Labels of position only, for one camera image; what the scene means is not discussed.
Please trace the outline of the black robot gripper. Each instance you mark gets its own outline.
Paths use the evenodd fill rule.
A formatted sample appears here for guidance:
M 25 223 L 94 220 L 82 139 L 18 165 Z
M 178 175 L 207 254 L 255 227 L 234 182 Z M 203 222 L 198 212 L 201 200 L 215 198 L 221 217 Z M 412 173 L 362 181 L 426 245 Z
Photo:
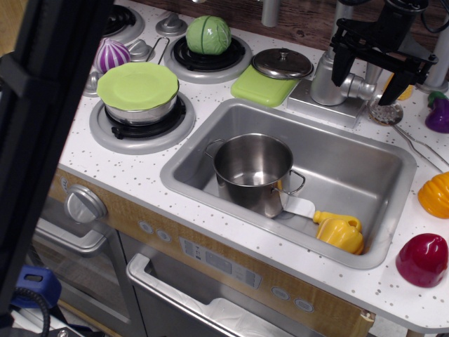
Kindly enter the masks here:
M 385 1 L 376 21 L 340 18 L 331 39 L 335 56 L 332 81 L 340 87 L 359 58 L 391 72 L 378 102 L 391 105 L 411 84 L 423 84 L 438 58 L 410 33 L 415 18 L 428 1 Z

